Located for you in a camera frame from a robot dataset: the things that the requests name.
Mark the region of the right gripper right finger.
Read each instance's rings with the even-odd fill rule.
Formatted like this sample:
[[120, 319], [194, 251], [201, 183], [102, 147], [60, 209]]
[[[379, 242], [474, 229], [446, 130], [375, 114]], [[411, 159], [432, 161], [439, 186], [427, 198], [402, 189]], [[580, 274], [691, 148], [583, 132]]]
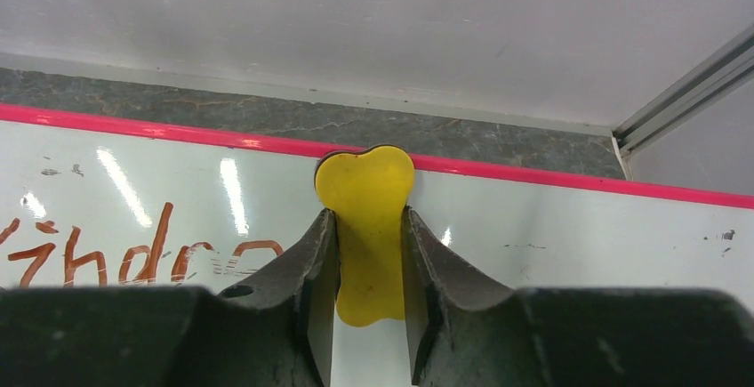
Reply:
[[442, 244], [410, 206], [402, 213], [401, 252], [412, 384], [501, 384], [499, 308], [512, 288]]

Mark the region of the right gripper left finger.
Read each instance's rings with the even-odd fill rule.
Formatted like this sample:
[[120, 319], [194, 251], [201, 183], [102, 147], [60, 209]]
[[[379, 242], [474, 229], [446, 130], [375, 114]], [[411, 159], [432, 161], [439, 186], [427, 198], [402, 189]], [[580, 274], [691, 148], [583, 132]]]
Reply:
[[330, 385], [339, 268], [336, 217], [324, 209], [293, 246], [223, 289], [245, 312], [233, 320], [219, 385]]

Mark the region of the yellow bone-shaped eraser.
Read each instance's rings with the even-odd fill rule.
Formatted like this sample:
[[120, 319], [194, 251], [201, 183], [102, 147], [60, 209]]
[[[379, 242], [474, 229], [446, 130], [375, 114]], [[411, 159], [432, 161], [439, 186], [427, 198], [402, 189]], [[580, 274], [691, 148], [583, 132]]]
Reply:
[[392, 145], [335, 151], [317, 165], [315, 192], [336, 218], [341, 284], [335, 309], [349, 326], [405, 317], [401, 228], [414, 177], [410, 156]]

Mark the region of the pink framed whiteboard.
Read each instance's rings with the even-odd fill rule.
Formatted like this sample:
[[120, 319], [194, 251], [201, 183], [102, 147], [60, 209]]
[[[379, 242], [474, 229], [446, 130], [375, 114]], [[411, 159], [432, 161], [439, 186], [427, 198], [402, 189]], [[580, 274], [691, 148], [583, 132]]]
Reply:
[[[220, 292], [364, 150], [4, 105], [2, 385], [221, 386], [245, 311]], [[495, 386], [752, 385], [751, 197], [409, 156], [405, 208], [513, 290]], [[328, 386], [414, 386], [405, 317], [334, 304]]]

